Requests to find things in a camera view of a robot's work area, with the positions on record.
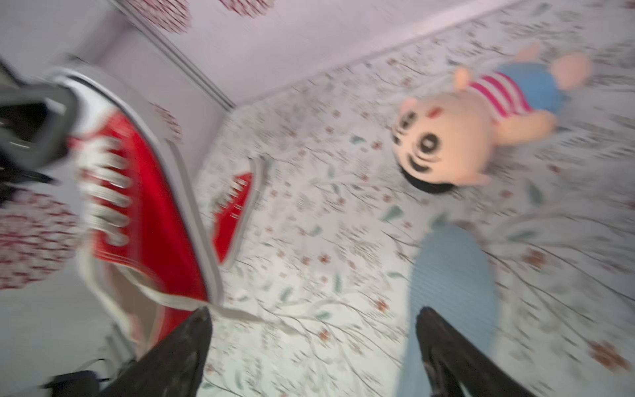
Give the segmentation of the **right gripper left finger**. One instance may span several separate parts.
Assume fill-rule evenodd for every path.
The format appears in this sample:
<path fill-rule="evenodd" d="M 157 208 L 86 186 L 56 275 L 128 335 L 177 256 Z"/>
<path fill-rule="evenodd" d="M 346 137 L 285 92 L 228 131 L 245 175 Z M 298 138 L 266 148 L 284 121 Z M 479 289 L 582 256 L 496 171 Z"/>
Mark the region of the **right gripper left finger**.
<path fill-rule="evenodd" d="M 213 335 L 210 312 L 197 309 L 99 395 L 192 397 L 203 380 Z"/>

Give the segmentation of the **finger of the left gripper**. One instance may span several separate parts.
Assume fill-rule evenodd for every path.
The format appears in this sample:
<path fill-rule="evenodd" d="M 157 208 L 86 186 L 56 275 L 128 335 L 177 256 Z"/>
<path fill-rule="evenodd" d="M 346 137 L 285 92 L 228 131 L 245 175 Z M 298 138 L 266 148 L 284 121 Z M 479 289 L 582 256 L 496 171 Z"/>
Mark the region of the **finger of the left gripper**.
<path fill-rule="evenodd" d="M 39 170 L 68 153 L 79 99 L 55 84 L 1 88 L 1 154 L 25 170 Z"/>

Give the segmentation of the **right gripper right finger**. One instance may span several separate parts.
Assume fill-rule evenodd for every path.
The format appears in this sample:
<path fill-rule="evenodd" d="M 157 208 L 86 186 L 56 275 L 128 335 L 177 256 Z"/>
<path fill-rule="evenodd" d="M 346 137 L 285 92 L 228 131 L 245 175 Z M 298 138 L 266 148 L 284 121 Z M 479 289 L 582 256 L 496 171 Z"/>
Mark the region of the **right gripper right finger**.
<path fill-rule="evenodd" d="M 416 335 L 431 396 L 533 396 L 434 309 L 421 309 Z"/>

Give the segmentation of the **light blue insole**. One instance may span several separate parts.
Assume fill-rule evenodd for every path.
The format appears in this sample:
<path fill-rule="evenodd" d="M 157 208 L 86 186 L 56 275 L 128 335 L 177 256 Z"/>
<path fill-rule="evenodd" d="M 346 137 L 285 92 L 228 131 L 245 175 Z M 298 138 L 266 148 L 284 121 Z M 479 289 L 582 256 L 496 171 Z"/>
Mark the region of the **light blue insole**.
<path fill-rule="evenodd" d="M 430 233 L 414 263 L 398 396 L 431 394 L 415 331 L 416 317 L 424 307 L 437 311 L 481 352 L 491 354 L 499 319 L 493 271 L 476 238 L 456 225 Z"/>

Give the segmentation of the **red canvas sneaker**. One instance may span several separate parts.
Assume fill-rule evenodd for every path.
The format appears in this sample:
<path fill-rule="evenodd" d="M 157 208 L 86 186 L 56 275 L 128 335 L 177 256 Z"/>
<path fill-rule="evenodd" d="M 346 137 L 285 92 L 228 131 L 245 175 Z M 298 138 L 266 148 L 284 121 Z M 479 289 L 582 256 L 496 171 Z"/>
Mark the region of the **red canvas sneaker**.
<path fill-rule="evenodd" d="M 229 267 L 236 261 L 251 213 L 266 185 L 269 163 L 267 155 L 250 158 L 249 169 L 234 175 L 213 205 L 211 243 L 220 266 Z"/>
<path fill-rule="evenodd" d="M 79 99 L 69 135 L 84 201 L 78 271 L 144 355 L 196 309 L 257 324 L 223 305 L 223 278 L 172 126 L 135 89 L 82 66 L 49 81 Z"/>

